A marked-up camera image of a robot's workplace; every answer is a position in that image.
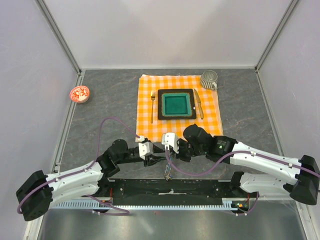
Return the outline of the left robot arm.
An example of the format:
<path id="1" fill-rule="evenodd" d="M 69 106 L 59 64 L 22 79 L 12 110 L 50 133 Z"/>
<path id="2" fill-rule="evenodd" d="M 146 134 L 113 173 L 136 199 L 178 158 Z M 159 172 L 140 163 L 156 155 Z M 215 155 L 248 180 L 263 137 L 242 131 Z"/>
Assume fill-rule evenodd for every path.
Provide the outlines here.
<path id="1" fill-rule="evenodd" d="M 16 191 L 17 213 L 26 222 L 44 215 L 52 207 L 78 197 L 106 196 L 110 191 L 109 178 L 120 171 L 120 164 L 143 162 L 148 167 L 162 161 L 164 149 L 149 140 L 129 148 L 123 139 L 115 140 L 96 160 L 71 170 L 45 174 L 33 172 Z"/>

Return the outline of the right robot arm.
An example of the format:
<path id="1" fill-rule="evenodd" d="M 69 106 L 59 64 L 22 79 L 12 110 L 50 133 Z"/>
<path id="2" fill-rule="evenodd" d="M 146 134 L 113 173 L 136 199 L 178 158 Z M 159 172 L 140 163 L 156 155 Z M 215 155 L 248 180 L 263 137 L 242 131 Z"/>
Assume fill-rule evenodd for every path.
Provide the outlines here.
<path id="1" fill-rule="evenodd" d="M 175 153 L 175 157 L 182 161 L 189 162 L 198 156 L 213 161 L 214 165 L 202 175 L 210 173 L 222 162 L 260 171 L 258 175 L 243 171 L 233 174 L 229 191 L 235 197 L 258 192 L 261 195 L 289 196 L 310 206 L 317 204 L 320 169 L 309 155 L 295 158 L 265 152 L 234 138 L 212 136 L 196 124 L 183 131 L 183 138 L 173 132 L 163 134 L 162 143 L 167 153 Z"/>

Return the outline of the large keyring organiser with rings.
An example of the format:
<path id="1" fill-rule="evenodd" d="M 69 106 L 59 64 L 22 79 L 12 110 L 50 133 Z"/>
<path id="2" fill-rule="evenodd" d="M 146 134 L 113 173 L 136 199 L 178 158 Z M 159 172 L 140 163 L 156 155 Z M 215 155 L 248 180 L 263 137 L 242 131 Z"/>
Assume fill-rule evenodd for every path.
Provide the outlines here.
<path id="1" fill-rule="evenodd" d="M 166 163 L 166 166 L 165 166 L 165 171 L 164 171 L 164 179 L 166 181 L 170 181 L 173 179 L 173 176 L 172 176 L 172 167 L 171 167 L 171 164 L 169 162 Z"/>

